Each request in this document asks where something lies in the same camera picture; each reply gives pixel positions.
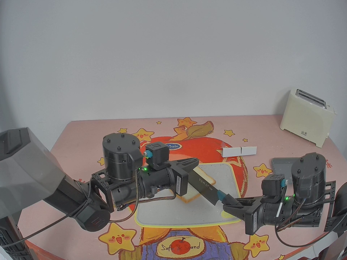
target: blue connector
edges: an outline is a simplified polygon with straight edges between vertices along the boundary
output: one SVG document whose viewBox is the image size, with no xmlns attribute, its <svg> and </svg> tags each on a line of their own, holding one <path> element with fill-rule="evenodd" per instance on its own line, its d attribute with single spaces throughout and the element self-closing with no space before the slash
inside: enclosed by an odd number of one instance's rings
<svg viewBox="0 0 347 260">
<path fill-rule="evenodd" d="M 152 158 L 153 153 L 150 152 L 149 150 L 145 150 L 145 152 L 143 153 L 143 156 L 146 157 L 147 159 Z"/>
</svg>

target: label sticker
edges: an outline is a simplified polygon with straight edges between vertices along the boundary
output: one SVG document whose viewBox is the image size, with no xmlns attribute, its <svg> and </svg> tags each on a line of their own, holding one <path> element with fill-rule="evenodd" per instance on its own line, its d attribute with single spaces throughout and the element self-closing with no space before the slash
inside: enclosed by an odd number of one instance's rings
<svg viewBox="0 0 347 260">
<path fill-rule="evenodd" d="M 257 212 L 253 215 L 253 233 L 257 231 Z"/>
<path fill-rule="evenodd" d="M 181 177 L 177 176 L 176 181 L 176 193 L 179 195 L 181 193 Z"/>
</svg>

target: pink table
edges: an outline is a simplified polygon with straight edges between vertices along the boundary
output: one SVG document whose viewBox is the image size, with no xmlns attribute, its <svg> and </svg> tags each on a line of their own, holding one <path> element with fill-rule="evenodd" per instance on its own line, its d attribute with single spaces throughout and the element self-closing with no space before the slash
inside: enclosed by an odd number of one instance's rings
<svg viewBox="0 0 347 260">
<path fill-rule="evenodd" d="M 231 164 L 242 197 L 261 194 L 264 178 L 254 167 L 266 167 L 271 173 L 274 157 L 300 157 L 309 152 L 323 154 L 327 159 L 327 181 L 336 180 L 337 188 L 347 181 L 346 160 L 328 138 L 322 148 L 316 147 L 292 133 L 279 128 L 281 116 L 220 116 L 199 118 L 162 118 L 130 120 L 92 120 L 69 123 L 52 153 L 64 171 L 72 178 L 88 181 L 90 175 L 102 169 L 102 139 L 112 132 L 138 135 L 142 149 L 151 141 L 177 143 L 180 149 L 172 150 L 172 159 L 198 157 L 202 162 L 228 162 Z M 200 130 L 190 129 L 201 125 Z M 222 158 L 222 146 L 257 146 L 257 154 Z M 116 212 L 112 219 L 120 219 L 129 209 Z M 314 240 L 323 233 L 327 215 L 324 208 L 318 228 L 288 228 L 280 235 L 293 244 Z M 63 214 L 43 201 L 23 210 L 19 228 L 23 236 L 52 223 Z M 120 224 L 111 224 L 99 232 L 86 232 L 74 219 L 65 219 L 54 227 L 30 239 L 41 259 L 286 259 L 300 250 L 282 245 L 276 238 L 273 226 L 261 227 L 256 235 L 244 233 L 244 222 L 202 228 L 142 228 L 132 217 Z M 158 247 L 174 247 L 175 236 L 185 236 L 190 244 L 198 244 L 187 254 L 175 250 L 161 252 Z"/>
</svg>

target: white box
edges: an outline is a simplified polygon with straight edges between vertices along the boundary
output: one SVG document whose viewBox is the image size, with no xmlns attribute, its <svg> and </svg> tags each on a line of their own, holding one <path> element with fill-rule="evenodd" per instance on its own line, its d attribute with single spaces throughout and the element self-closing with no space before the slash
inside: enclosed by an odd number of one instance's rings
<svg viewBox="0 0 347 260">
<path fill-rule="evenodd" d="M 222 148 L 222 157 L 235 157 L 241 156 L 241 148 L 240 147 L 223 147 Z"/>
<path fill-rule="evenodd" d="M 255 154 L 257 154 L 257 147 L 256 146 L 241 147 L 241 156 L 255 155 Z"/>
</svg>

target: toaster slot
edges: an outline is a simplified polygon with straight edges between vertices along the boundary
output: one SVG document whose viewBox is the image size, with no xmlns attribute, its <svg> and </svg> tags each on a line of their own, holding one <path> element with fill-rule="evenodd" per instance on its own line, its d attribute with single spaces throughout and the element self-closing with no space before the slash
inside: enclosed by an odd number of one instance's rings
<svg viewBox="0 0 347 260">
<path fill-rule="evenodd" d="M 296 90 L 296 95 L 302 99 L 305 99 L 308 102 L 311 102 L 317 106 L 322 107 L 323 109 L 327 108 L 327 105 L 323 99 L 320 99 L 320 98 L 318 98 L 318 97 L 316 97 L 310 93 L 304 92 L 301 89 Z"/>
</svg>

